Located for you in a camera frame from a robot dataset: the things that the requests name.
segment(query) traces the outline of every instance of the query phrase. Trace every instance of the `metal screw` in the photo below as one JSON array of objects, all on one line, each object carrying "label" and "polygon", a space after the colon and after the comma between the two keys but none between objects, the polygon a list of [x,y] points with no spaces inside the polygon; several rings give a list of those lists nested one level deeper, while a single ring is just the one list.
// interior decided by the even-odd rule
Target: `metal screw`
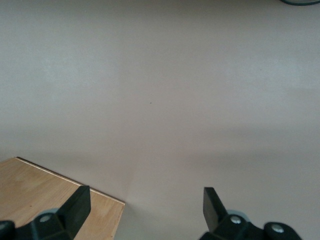
[{"label": "metal screw", "polygon": [[5,223],[1,223],[0,224],[0,231],[2,230],[2,229],[4,229],[6,227],[6,224]]},{"label": "metal screw", "polygon": [[232,216],[230,219],[231,219],[231,222],[233,222],[234,224],[241,223],[241,219],[238,216]]},{"label": "metal screw", "polygon": [[280,226],[279,224],[272,224],[271,226],[272,230],[282,234],[285,230],[282,228],[282,226]]},{"label": "metal screw", "polygon": [[40,222],[44,223],[50,219],[51,215],[44,215],[43,217],[40,218]]}]

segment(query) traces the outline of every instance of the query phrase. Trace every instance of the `clamp jaw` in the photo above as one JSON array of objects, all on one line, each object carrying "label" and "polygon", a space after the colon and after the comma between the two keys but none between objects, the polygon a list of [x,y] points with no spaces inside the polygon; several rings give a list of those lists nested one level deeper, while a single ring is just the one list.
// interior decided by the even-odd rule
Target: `clamp jaw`
[{"label": "clamp jaw", "polygon": [[200,240],[302,240],[290,226],[268,222],[263,229],[237,214],[229,214],[212,187],[205,187],[203,214],[209,232]]},{"label": "clamp jaw", "polygon": [[90,187],[80,186],[56,213],[44,213],[15,228],[0,221],[0,240],[73,240],[91,211]]}]

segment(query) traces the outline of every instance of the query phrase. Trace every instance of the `plywood edge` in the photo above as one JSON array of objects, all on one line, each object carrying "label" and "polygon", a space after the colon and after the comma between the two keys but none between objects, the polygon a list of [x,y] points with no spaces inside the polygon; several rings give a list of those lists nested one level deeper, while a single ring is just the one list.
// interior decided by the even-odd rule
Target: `plywood edge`
[{"label": "plywood edge", "polygon": [[[54,175],[54,176],[56,176],[56,177],[58,177],[58,178],[61,178],[61,179],[65,180],[65,181],[68,181],[68,182],[73,183],[73,184],[75,184],[75,185],[78,185],[78,186],[84,185],[84,184],[82,184],[81,182],[78,182],[78,181],[75,181],[75,180],[70,179],[70,178],[68,178],[68,177],[65,177],[65,176],[63,176],[63,175],[61,175],[61,174],[59,174],[59,173],[57,173],[57,172],[54,172],[54,171],[52,171],[52,170],[49,170],[49,169],[47,169],[47,168],[45,168],[45,167],[42,167],[42,166],[40,166],[40,165],[38,165],[38,164],[36,164],[36,163],[33,163],[33,162],[31,162],[31,161],[28,161],[28,160],[26,160],[26,159],[24,159],[24,158],[22,158],[22,157],[19,157],[19,156],[11,157],[11,158],[9,158],[9,159],[7,159],[7,160],[5,160],[5,161],[10,161],[10,160],[12,160],[12,159],[15,159],[15,160],[18,160],[18,161],[23,162],[23,163],[25,163],[25,164],[28,164],[28,165],[30,165],[30,166],[33,166],[34,168],[40,169],[40,170],[42,170],[42,171],[45,171],[45,172],[48,173],[48,174]],[[122,211],[123,211],[123,209],[124,209],[124,206],[126,205],[126,203],[125,203],[124,201],[121,201],[121,200],[119,200],[119,199],[117,199],[117,198],[115,198],[115,197],[112,197],[112,196],[110,196],[110,195],[108,195],[108,194],[106,194],[106,193],[104,193],[104,192],[101,192],[101,191],[95,189],[95,188],[90,187],[90,191],[93,192],[93,193],[99,194],[99,195],[101,195],[101,196],[104,196],[104,197],[106,197],[106,198],[108,198],[108,199],[111,199],[111,200],[113,200],[113,201],[115,201],[115,202],[118,202],[119,204],[122,204],[122,205],[123,205]]]}]

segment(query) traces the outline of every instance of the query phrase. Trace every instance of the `screw head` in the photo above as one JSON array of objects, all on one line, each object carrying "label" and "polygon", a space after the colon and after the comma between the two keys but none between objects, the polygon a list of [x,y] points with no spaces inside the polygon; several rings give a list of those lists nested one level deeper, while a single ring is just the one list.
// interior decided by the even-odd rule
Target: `screw head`
[{"label": "screw head", "polygon": [[231,222],[233,222],[234,224],[240,224],[241,223],[241,219],[238,216],[232,216],[230,219],[231,219]]},{"label": "screw head", "polygon": [[285,230],[282,228],[282,226],[280,226],[279,224],[272,224],[271,228],[273,231],[282,234]]},{"label": "screw head", "polygon": [[39,221],[41,223],[44,223],[44,222],[48,221],[50,218],[51,218],[51,215],[47,214],[47,215],[42,216]]}]

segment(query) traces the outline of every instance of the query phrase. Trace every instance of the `wooden shelf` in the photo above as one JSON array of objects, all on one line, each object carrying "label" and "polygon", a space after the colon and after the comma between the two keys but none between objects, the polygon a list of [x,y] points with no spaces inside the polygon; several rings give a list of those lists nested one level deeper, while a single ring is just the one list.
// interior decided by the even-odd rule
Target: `wooden shelf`
[{"label": "wooden shelf", "polygon": [[[0,162],[0,220],[23,226],[44,210],[59,208],[79,183],[21,158]],[[75,240],[112,240],[125,203],[91,189],[91,212]]]}]

